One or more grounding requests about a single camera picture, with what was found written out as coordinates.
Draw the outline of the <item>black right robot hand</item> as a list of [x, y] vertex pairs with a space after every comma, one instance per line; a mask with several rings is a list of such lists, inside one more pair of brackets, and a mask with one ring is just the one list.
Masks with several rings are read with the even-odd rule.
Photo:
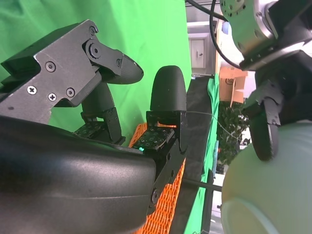
[[144, 225], [186, 157], [182, 71], [161, 67], [147, 130], [132, 147], [109, 84], [142, 68], [97, 39], [91, 20], [53, 31], [2, 63], [0, 231], [129, 234]]

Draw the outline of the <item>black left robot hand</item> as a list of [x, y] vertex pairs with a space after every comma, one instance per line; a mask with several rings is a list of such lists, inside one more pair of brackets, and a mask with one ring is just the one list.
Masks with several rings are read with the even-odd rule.
[[269, 161], [278, 152], [279, 127], [312, 118], [312, 58], [294, 52], [257, 70], [255, 81], [242, 112], [258, 158]]

